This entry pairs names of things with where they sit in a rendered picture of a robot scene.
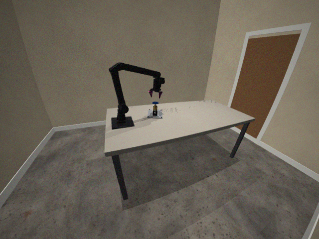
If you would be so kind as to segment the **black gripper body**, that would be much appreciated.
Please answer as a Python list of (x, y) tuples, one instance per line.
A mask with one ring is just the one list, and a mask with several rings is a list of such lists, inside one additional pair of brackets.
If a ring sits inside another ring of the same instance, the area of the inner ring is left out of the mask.
[(154, 90), (154, 92), (161, 93), (161, 89), (159, 89), (159, 85), (158, 84), (156, 84), (156, 85), (154, 84), (153, 88), (150, 91), (152, 91), (152, 90)]

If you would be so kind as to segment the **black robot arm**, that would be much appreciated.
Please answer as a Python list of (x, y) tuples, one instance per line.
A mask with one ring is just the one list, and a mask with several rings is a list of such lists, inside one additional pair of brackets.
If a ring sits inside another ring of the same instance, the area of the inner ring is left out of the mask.
[(126, 116), (125, 114), (129, 111), (129, 108), (126, 106), (121, 83), (119, 79), (119, 72), (121, 70), (130, 71), (130, 72), (136, 72), (144, 75), (153, 76), (154, 78), (154, 84), (159, 85), (159, 89), (161, 87), (161, 84), (165, 83), (164, 78), (160, 77), (161, 73), (153, 70), (149, 70), (146, 68), (125, 64), (125, 63), (116, 63), (114, 66), (109, 68), (109, 72), (111, 73), (113, 84), (115, 87), (117, 99), (118, 99), (118, 115), (117, 115), (117, 123), (126, 123)]

